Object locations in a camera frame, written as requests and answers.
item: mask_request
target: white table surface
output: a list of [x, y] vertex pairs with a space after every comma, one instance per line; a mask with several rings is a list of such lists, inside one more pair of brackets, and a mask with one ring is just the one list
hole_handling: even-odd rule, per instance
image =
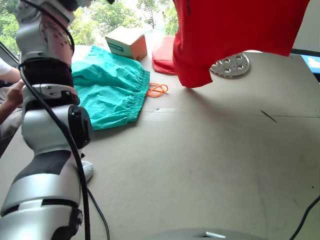
[[[136, 123], [96, 132], [83, 151], [113, 240], [178, 228], [292, 235], [320, 192], [319, 84], [300, 56], [247, 55], [245, 77], [212, 76], [197, 89], [154, 72], [151, 54], [141, 61], [168, 94], [147, 97]], [[19, 130], [0, 161], [0, 203], [32, 157]], [[92, 239], [105, 239], [92, 204], [90, 211]], [[320, 239], [319, 211], [296, 239]], [[83, 227], [73, 239], [84, 239]]]

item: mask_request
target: human hand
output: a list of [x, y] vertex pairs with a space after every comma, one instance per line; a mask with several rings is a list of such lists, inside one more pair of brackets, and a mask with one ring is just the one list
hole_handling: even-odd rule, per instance
[[23, 102], [22, 88], [24, 85], [24, 81], [20, 79], [6, 94], [6, 101], [16, 108]]

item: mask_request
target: black wire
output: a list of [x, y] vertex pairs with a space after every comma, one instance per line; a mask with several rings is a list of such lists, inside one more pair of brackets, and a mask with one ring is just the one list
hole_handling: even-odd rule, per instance
[[91, 191], [89, 190], [89, 188], [87, 188], [87, 190], [88, 190], [88, 194], [89, 194], [89, 196], [90, 196], [90, 198], [91, 198], [91, 200], [92, 200], [92, 202], [93, 202], [96, 210], [98, 211], [100, 217], [102, 218], [102, 221], [103, 221], [103, 224], [104, 224], [104, 228], [105, 228], [105, 232], [106, 232], [106, 239], [107, 239], [107, 240], [110, 240], [110, 231], [109, 231], [109, 226], [108, 226], [107, 220], [106, 220], [104, 214], [102, 213], [102, 211], [101, 211], [98, 203], [96, 202], [93, 194], [92, 194]]
[[298, 233], [300, 232], [300, 230], [302, 229], [307, 216], [310, 212], [310, 210], [320, 201], [320, 196], [318, 196], [305, 210], [303, 217], [301, 219], [301, 222], [299, 224], [299, 226], [297, 227], [297, 229], [295, 230], [294, 234], [292, 235], [292, 237], [290, 237], [290, 240], [294, 240], [296, 238], [296, 236], [298, 235]]
[[78, 152], [77, 145], [69, 131], [69, 128], [56, 116], [56, 114], [52, 111], [49, 105], [45, 102], [45, 100], [41, 97], [39, 92], [35, 90], [30, 82], [27, 80], [24, 74], [24, 65], [21, 64], [19, 66], [21, 78], [24, 81], [26, 87], [30, 90], [32, 95], [35, 99], [41, 104], [41, 106], [46, 110], [55, 124], [60, 128], [61, 132], [63, 133], [64, 137], [66, 138], [67, 142], [70, 145], [72, 154], [74, 156], [76, 166], [78, 168], [78, 175], [80, 179], [81, 191], [82, 191], [82, 198], [83, 198], [83, 213], [84, 213], [84, 232], [85, 232], [85, 240], [90, 240], [90, 214], [89, 214], [89, 200], [88, 200], [88, 192], [87, 192], [87, 182], [84, 173], [84, 169], [81, 163], [81, 157]]
[[22, 2], [25, 2], [26, 4], [29, 4], [31, 7], [35, 8], [36, 10], [42, 12], [43, 14], [47, 15], [52, 21], [54, 21], [56, 24], [59, 25], [60, 28], [63, 29], [63, 31], [68, 35], [70, 42], [71, 42], [71, 48], [72, 48], [72, 55], [75, 52], [75, 41], [72, 37], [72, 35], [70, 34], [70, 32], [68, 31], [68, 29], [58, 20], [56, 19], [56, 17], [54, 17], [50, 12], [48, 12], [47, 10], [45, 10], [44, 8], [28, 1], [28, 0], [21, 0]]

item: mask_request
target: green foliage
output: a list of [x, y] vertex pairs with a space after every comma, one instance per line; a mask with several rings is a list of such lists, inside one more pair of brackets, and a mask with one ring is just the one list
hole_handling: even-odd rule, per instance
[[9, 14], [15, 13], [18, 0], [0, 0], [0, 13], [7, 11]]
[[144, 12], [146, 13], [144, 15], [145, 17], [144, 22], [151, 25], [152, 29], [154, 29], [156, 26], [154, 15], [159, 10], [156, 5], [156, 1], [155, 0], [138, 0], [136, 7], [138, 9], [144, 10]]
[[94, 29], [98, 23], [91, 19], [84, 19], [83, 8], [78, 8], [74, 12], [74, 16], [75, 19], [69, 26], [74, 43], [76, 45], [94, 45], [96, 43]]
[[165, 6], [166, 8], [170, 8], [173, 0], [158, 0], [158, 3], [162, 6]]
[[15, 55], [19, 52], [16, 43], [18, 28], [16, 16], [4, 9], [0, 15], [0, 41]]
[[[16, 2], [17, 0], [0, 0], [0, 41], [15, 55], [19, 52], [16, 44], [19, 24], [13, 14]], [[74, 15], [75, 20], [69, 26], [69, 31], [77, 45], [98, 44], [98, 40], [117, 27], [141, 27], [142, 22], [121, 0], [114, 4], [96, 0], [89, 8], [78, 8]]]
[[165, 34], [175, 36], [179, 28], [178, 14], [175, 6], [171, 6], [166, 10], [164, 24]]
[[90, 9], [92, 9], [92, 19], [99, 23], [99, 31], [103, 36], [120, 26], [129, 29], [141, 27], [141, 19], [121, 1], [113, 4], [96, 2]]
[[172, 0], [159, 0], [159, 3], [166, 7], [165, 12], [163, 13], [165, 34], [174, 36], [179, 28], [176, 6]]

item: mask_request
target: robotic arm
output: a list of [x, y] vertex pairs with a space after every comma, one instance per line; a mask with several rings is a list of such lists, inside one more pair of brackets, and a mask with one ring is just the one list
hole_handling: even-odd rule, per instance
[[90, 3], [91, 0], [17, 3], [16, 41], [21, 51], [21, 76], [27, 86], [23, 89], [22, 135], [34, 157], [13, 180], [2, 206], [2, 240], [69, 240], [83, 220], [79, 209], [81, 189], [86, 216], [87, 186], [79, 156], [90, 142], [93, 129], [87, 111], [78, 106], [73, 88], [71, 58], [75, 46], [66, 28], [74, 19], [73, 11]]

